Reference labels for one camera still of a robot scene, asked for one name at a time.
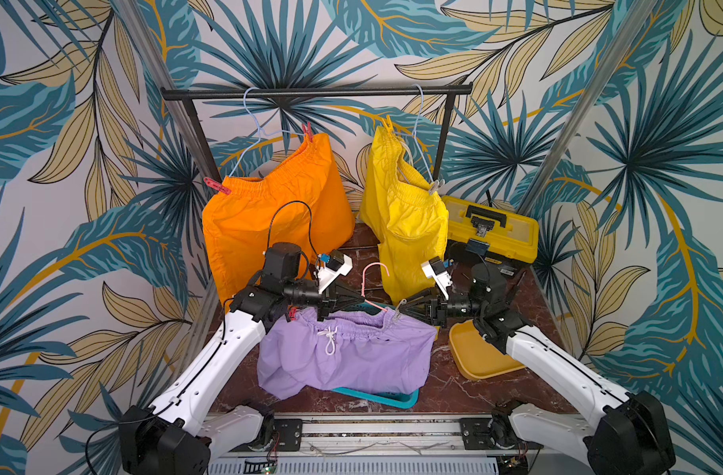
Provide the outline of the silver metal clothespin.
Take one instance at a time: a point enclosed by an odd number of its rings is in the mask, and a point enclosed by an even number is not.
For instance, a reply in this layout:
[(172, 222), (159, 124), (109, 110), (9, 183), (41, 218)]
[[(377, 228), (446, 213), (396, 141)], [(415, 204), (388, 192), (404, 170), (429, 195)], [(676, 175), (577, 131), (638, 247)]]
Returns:
[(406, 299), (400, 300), (400, 302), (397, 304), (397, 306), (394, 309), (393, 321), (397, 321), (402, 317), (402, 310), (405, 309), (406, 304), (407, 304)]

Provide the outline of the purple shorts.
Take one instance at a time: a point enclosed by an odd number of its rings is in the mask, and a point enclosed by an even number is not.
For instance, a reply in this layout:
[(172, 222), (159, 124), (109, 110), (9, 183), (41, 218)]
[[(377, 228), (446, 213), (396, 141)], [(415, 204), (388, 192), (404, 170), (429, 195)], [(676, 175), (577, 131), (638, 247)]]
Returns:
[(280, 400), (305, 387), (410, 394), (426, 383), (436, 336), (436, 328), (391, 308), (340, 311), (324, 321), (306, 308), (261, 341), (258, 382)]

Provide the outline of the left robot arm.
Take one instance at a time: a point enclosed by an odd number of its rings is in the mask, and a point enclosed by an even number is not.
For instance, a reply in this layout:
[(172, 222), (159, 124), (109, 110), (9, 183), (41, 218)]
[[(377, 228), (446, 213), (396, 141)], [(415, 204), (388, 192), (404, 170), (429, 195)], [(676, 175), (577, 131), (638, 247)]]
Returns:
[(361, 294), (339, 282), (353, 269), (349, 255), (320, 255), (311, 277), (300, 274), (306, 256), (299, 245), (276, 243), (246, 286), (224, 303), (214, 336), (188, 368), (153, 402), (131, 407), (120, 420), (121, 465), (128, 474), (204, 474), (229, 450), (270, 438), (268, 418), (238, 406), (209, 419), (209, 410), (230, 377), (292, 309), (307, 308), (327, 319), (361, 302)]

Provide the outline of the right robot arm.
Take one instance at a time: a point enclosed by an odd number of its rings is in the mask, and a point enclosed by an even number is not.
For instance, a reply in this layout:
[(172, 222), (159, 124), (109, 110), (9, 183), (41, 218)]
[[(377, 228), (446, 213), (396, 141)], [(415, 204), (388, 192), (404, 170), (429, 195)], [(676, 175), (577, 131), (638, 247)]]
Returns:
[(405, 312), (444, 327), (460, 374), (486, 380), (528, 369), (562, 395), (572, 415), (514, 402), (495, 409), (486, 435), (466, 429), (466, 447), (491, 443), (539, 443), (587, 465), (596, 474), (666, 474), (676, 462), (662, 404), (647, 392), (633, 393), (595, 373), (510, 307), (514, 292), (499, 269), (478, 264), (466, 293), (452, 290), (448, 263), (423, 262), (434, 286), (402, 302)]

